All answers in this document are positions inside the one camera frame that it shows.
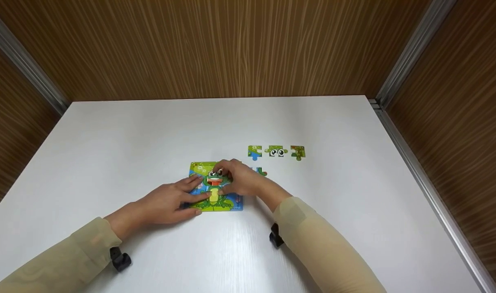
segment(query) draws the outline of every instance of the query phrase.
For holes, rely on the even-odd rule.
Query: wood grain wall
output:
[[[59,115],[0,52],[0,200]]]
[[[430,0],[0,0],[72,101],[379,91]]]
[[[496,281],[496,0],[458,0],[387,113]]]

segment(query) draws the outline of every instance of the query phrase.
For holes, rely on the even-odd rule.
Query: black holder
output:
[[[123,271],[132,264],[132,259],[129,254],[122,254],[117,246],[110,248],[110,259],[112,259],[112,265],[118,272]]]
[[[284,244],[282,237],[279,235],[279,225],[277,223],[271,227],[270,242],[273,243],[275,248],[279,248],[282,244]]]

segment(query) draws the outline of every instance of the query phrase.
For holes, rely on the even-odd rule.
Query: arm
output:
[[[237,160],[221,161],[214,170],[220,168],[233,182],[219,193],[261,198],[279,224],[279,235],[323,292],[385,292],[358,252],[310,206]]]
[[[79,291],[111,262],[110,248],[120,245],[142,226],[177,223],[199,215],[198,209],[179,210],[179,206],[208,196],[187,193],[201,181],[199,176],[191,176],[161,185],[104,219],[92,220],[3,279],[0,293]]]

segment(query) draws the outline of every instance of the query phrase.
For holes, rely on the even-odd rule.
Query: aluminum corner strip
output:
[[[67,110],[69,101],[49,79],[47,74],[34,61],[18,39],[11,33],[6,24],[0,19],[0,49],[36,87],[41,95],[51,104],[60,115]]]
[[[411,171],[412,176],[415,178],[420,189],[423,191],[425,198],[427,198],[429,204],[432,206],[432,209],[438,216],[443,228],[453,241],[454,246],[458,250],[458,253],[461,255],[461,258],[467,265],[481,291],[485,293],[496,293],[496,284],[494,280],[492,280],[492,277],[490,277],[490,274],[484,267],[483,263],[475,254],[472,246],[469,244],[469,241],[464,236],[458,224],[448,211],[445,203],[441,200],[438,191],[436,191],[432,185],[432,182],[423,170],[420,162],[417,160],[409,145],[403,139],[402,135],[389,118],[389,115],[380,109],[375,109],[375,112],[382,122],[383,127],[391,137],[394,145],[398,149],[398,152],[404,159],[405,164]]]
[[[382,108],[385,109],[389,106],[392,98],[404,83],[406,77],[455,3],[456,0],[432,0],[425,15],[423,15],[417,28],[412,33],[402,55],[398,58],[393,70],[376,95],[376,100],[378,100]]]

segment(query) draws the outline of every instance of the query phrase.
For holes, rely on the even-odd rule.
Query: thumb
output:
[[[235,192],[235,183],[230,183],[228,185],[223,186],[219,190],[219,195],[227,195],[228,193]]]
[[[203,212],[199,208],[185,208],[184,210],[177,210],[172,215],[172,222],[178,223],[180,221],[188,220]]]

